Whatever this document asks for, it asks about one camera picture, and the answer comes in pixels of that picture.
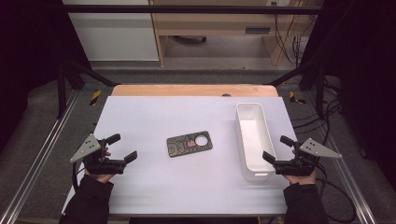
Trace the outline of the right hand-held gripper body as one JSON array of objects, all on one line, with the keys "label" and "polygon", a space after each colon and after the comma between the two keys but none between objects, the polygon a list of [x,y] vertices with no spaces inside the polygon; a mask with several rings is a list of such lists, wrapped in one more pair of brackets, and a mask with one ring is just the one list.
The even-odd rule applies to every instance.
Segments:
[{"label": "right hand-held gripper body", "polygon": [[318,166],[320,158],[341,159],[342,155],[323,146],[312,138],[302,144],[294,141],[294,158],[290,161],[275,161],[277,175],[309,176]]}]

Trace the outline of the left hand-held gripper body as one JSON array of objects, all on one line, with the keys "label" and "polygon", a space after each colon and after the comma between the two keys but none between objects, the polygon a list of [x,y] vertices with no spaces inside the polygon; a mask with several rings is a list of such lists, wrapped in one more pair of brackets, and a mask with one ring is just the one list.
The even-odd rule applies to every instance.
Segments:
[{"label": "left hand-held gripper body", "polygon": [[82,160],[84,167],[94,175],[122,174],[126,163],[124,160],[111,160],[106,155],[106,138],[97,139],[92,133],[78,147],[70,159],[71,162]]}]

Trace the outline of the white plastic bin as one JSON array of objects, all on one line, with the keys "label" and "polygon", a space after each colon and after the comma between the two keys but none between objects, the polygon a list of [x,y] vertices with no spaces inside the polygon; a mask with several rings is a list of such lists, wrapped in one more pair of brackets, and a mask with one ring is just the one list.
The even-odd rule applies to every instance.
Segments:
[{"label": "white plastic bin", "polygon": [[236,106],[235,129],[243,176],[248,181],[267,181],[275,168],[262,153],[275,156],[262,106],[240,103]]}]

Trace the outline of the dark grey perforated plate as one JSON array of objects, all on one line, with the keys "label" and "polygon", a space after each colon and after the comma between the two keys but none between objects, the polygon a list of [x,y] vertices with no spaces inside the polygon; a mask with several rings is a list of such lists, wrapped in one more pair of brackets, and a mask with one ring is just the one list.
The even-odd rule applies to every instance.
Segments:
[{"label": "dark grey perforated plate", "polygon": [[171,158],[202,152],[213,148],[208,131],[188,133],[166,139]]}]

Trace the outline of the person's right hand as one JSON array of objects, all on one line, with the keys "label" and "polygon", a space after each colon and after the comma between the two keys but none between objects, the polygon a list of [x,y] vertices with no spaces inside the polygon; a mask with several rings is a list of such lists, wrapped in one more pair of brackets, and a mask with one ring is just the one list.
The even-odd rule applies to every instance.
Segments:
[{"label": "person's right hand", "polygon": [[316,183],[317,172],[313,171],[309,176],[285,175],[285,178],[290,182],[291,185],[314,185]]}]

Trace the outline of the white table board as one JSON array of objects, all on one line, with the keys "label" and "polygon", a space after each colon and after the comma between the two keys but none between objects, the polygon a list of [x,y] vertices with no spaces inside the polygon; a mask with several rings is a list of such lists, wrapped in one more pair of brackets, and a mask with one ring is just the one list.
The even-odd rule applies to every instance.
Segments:
[{"label": "white table board", "polygon": [[[257,217],[283,215],[288,181],[244,178],[235,128],[241,97],[126,97],[106,99],[94,134],[115,133],[115,159],[137,158],[113,177],[110,212],[127,217]],[[206,131],[213,147],[172,158],[169,137]]]}]

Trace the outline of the wooden table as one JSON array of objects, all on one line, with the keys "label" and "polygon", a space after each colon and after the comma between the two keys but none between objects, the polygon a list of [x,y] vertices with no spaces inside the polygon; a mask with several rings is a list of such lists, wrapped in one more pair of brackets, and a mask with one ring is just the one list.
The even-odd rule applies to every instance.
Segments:
[{"label": "wooden table", "polygon": [[118,85],[112,96],[225,96],[233,97],[277,97],[271,85],[224,84],[134,84]]}]

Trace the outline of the white cabinet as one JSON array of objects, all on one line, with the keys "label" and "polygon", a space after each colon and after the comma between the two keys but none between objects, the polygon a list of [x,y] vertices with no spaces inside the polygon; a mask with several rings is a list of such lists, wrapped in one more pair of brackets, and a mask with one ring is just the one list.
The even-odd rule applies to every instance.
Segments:
[{"label": "white cabinet", "polygon": [[158,61],[149,13],[70,13],[90,62]]}]

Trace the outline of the dark curtain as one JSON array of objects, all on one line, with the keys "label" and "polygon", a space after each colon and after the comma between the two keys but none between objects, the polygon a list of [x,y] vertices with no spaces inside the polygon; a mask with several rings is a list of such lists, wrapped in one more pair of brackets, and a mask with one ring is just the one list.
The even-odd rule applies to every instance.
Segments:
[{"label": "dark curtain", "polygon": [[367,154],[396,190],[396,0],[324,0],[304,59],[334,30],[321,60],[341,81],[341,103]]},{"label": "dark curtain", "polygon": [[56,78],[58,65],[89,61],[63,0],[0,0],[0,152],[18,126],[31,90]]}]

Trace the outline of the grey desk label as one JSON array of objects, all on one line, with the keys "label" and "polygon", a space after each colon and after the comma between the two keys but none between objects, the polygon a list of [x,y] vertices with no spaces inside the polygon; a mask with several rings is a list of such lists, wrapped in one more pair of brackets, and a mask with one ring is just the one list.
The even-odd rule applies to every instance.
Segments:
[{"label": "grey desk label", "polygon": [[247,35],[267,35],[271,32],[271,27],[246,27]]}]

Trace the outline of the light wooden desk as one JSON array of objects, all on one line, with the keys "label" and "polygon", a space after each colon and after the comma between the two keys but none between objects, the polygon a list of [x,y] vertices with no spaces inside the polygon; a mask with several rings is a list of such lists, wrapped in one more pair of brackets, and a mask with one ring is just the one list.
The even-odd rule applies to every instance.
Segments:
[{"label": "light wooden desk", "polygon": [[[324,0],[148,0],[152,6],[321,7]],[[182,14],[151,15],[160,57],[169,36],[247,35],[246,27],[271,27],[260,37],[273,65],[279,65],[291,39],[309,37],[315,15]]]}]

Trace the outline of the aluminium rail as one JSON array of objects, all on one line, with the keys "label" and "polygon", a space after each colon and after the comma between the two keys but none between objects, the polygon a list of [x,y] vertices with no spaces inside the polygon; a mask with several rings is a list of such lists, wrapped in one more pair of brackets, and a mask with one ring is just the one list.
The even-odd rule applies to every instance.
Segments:
[{"label": "aluminium rail", "polygon": [[[303,91],[303,96],[305,97],[309,108],[314,112],[314,114],[317,114],[318,117],[321,110],[319,110],[319,112],[316,112],[316,98],[315,96],[313,96],[313,93]],[[326,124],[324,124],[324,126],[319,127],[319,130],[323,137],[325,137],[326,132],[330,129],[327,127]],[[326,136],[327,145],[324,145],[328,146],[330,149],[333,149],[335,152],[339,152],[339,148],[335,144],[330,132]],[[351,199],[355,206],[355,210],[357,213],[357,217],[360,220],[360,224],[377,224],[371,208],[364,199],[364,196],[344,159],[332,159],[332,163],[334,164],[335,169],[337,170],[337,174],[339,175],[339,178],[343,183],[347,196]]]},{"label": "aluminium rail", "polygon": [[63,114],[56,119],[49,135],[47,136],[43,146],[40,148],[33,164],[21,182],[21,185],[15,193],[12,201],[9,203],[2,216],[0,216],[0,224],[14,224],[17,220],[17,217],[28,199],[35,182],[39,178],[51,151],[61,135],[64,125],[66,124],[79,96],[80,91],[71,91]]}]

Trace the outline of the black diagonal frame strut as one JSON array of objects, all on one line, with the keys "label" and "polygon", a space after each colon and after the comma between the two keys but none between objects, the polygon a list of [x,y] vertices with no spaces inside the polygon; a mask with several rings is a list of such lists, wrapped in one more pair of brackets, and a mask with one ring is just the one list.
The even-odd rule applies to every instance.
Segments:
[{"label": "black diagonal frame strut", "polygon": [[270,86],[279,86],[280,84],[284,83],[285,81],[296,77],[297,75],[301,75],[302,79],[300,80],[300,85],[302,88],[306,88],[309,83],[312,83],[316,78],[316,72],[318,70],[318,65],[315,64],[313,61],[308,61],[304,64],[301,64],[294,70],[288,72],[286,75],[279,77],[273,81],[269,82]]},{"label": "black diagonal frame strut", "polygon": [[81,90],[85,86],[85,82],[80,76],[81,74],[88,75],[89,77],[99,81],[100,83],[108,87],[117,86],[116,82],[113,82],[105,77],[102,77],[101,75],[92,71],[91,68],[85,67],[79,63],[73,61],[65,61],[63,62],[63,66],[65,68],[72,70],[72,72],[66,76],[66,79],[69,81],[71,86],[76,90]]}]

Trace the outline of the black upright frame post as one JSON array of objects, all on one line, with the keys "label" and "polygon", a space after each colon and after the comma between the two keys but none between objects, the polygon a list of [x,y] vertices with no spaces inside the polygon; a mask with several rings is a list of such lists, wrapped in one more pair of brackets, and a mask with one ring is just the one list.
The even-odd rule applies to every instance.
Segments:
[{"label": "black upright frame post", "polygon": [[57,69],[57,90],[58,90],[58,116],[60,119],[66,110],[66,92],[64,65],[61,63]]}]

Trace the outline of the black horizontal frame bar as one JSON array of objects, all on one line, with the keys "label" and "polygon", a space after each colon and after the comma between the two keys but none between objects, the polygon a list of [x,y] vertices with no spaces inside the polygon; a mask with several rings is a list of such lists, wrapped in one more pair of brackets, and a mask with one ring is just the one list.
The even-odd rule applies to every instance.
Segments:
[{"label": "black horizontal frame bar", "polygon": [[279,14],[320,15],[322,7],[235,7],[235,6],[116,6],[64,5],[68,13],[182,13],[182,14]]}]

